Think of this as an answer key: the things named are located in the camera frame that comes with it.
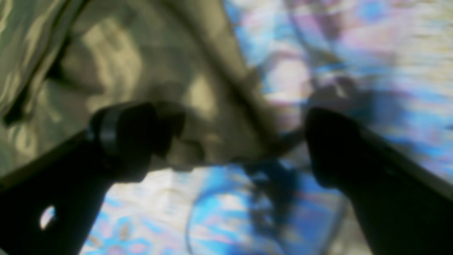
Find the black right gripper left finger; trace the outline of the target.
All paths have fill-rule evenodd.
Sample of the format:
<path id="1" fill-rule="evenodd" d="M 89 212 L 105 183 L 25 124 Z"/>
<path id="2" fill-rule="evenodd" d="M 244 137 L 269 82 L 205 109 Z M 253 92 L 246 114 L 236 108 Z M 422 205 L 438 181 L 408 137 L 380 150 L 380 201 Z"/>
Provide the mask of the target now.
<path id="1" fill-rule="evenodd" d="M 1 249 L 78 254 L 110 187 L 142 181 L 184 121 L 183 107 L 170 102 L 97 111 L 85 130 L 1 179 Z"/>

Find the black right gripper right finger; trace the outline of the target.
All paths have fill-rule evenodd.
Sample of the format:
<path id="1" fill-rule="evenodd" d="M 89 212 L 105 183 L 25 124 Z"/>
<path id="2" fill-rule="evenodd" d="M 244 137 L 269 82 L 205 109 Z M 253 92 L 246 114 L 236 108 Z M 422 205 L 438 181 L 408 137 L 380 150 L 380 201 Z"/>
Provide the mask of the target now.
<path id="1" fill-rule="evenodd" d="M 451 255 L 452 184 L 409 160 L 353 119 L 308 111 L 314 175 L 352 203 L 374 255 Z"/>

